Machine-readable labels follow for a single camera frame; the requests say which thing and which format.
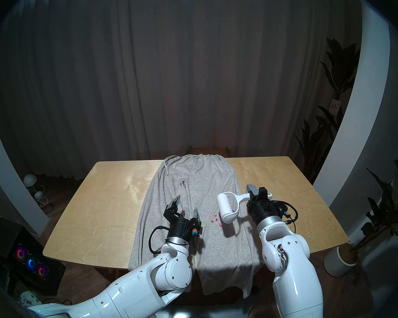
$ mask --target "curtain fold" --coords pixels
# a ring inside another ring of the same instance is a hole
[[[332,99],[326,37],[360,46],[357,0],[19,0],[0,136],[33,173],[76,179],[189,146],[300,162],[294,135]]]

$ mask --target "white wall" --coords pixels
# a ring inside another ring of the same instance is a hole
[[[369,27],[373,27],[373,32],[368,32]],[[386,34],[386,27],[380,16],[369,8],[363,9],[362,55],[351,101],[341,126],[343,134],[340,138],[339,135],[336,137],[335,144],[338,143],[332,147],[324,170],[314,184],[353,243],[363,238],[360,228],[368,221],[365,213],[370,211],[367,197],[377,202],[382,195],[380,187],[365,168],[368,167],[382,180],[394,180],[398,196],[398,176],[393,163],[398,159],[398,32],[389,26],[389,34]],[[390,40],[388,46],[382,35]],[[374,56],[367,55],[367,52],[373,52]],[[376,63],[386,61],[387,56],[389,68],[387,76],[384,76],[385,64]],[[381,84],[384,85],[382,97]],[[358,104],[356,101],[359,100],[367,105]],[[369,130],[372,119],[374,123]],[[360,251],[360,260],[370,283],[376,310],[392,305],[397,307],[398,302],[385,303],[388,298],[392,300],[390,295],[398,289],[397,236],[392,237],[386,232]]]
[[[41,235],[49,219],[31,197],[0,141],[0,215]]]

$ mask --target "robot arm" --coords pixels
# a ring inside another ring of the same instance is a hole
[[[248,213],[262,242],[264,263],[275,272],[273,290],[280,315],[323,318],[323,292],[315,268],[308,260],[308,244],[287,227],[286,222],[292,220],[283,222],[281,219],[283,215],[288,216],[287,208],[283,202],[271,201],[272,195],[264,187],[258,190],[248,185],[246,190],[246,194],[232,195],[237,201],[235,212],[230,207],[227,192],[217,196],[223,222],[233,222],[239,204],[247,200]]]
[[[157,254],[151,261],[118,278],[90,300],[75,305],[43,304],[29,309],[41,317],[147,318],[164,308],[191,282],[192,270],[187,260],[189,242],[201,229],[198,218],[187,220],[177,213],[178,202],[176,197],[165,209],[164,216],[170,221],[166,244],[159,252],[151,249]]]

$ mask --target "wooden floor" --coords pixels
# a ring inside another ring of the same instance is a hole
[[[38,176],[38,181],[39,184],[46,187],[44,195],[54,206],[52,211],[50,205],[43,209],[50,218],[43,235],[38,239],[44,246],[82,180],[76,182],[73,179]],[[373,310],[373,299],[367,277],[361,265],[358,264],[350,274],[337,278],[332,277],[325,271],[323,266],[324,257],[328,252],[329,250],[320,251],[311,254],[310,257],[323,289],[324,317],[356,317],[370,313]],[[92,266],[68,262],[62,263],[66,266],[66,271],[59,285],[57,296],[52,297],[59,302],[69,299],[73,304],[76,304],[88,300],[98,295],[110,283]],[[279,317],[272,290],[273,279],[274,273],[265,266],[255,276],[254,285],[256,287],[254,290],[259,290],[259,300],[252,309],[250,317]],[[17,285],[17,289],[19,292],[23,291],[23,285]],[[234,288],[204,296],[201,293],[197,274],[194,276],[192,290],[190,294],[182,294],[173,304],[214,305],[222,304],[223,302],[228,304],[234,303],[242,293],[240,289]],[[50,296],[41,294],[38,294],[38,296],[40,300],[50,298]],[[48,299],[44,301],[44,303],[50,302],[54,302],[54,300]]]

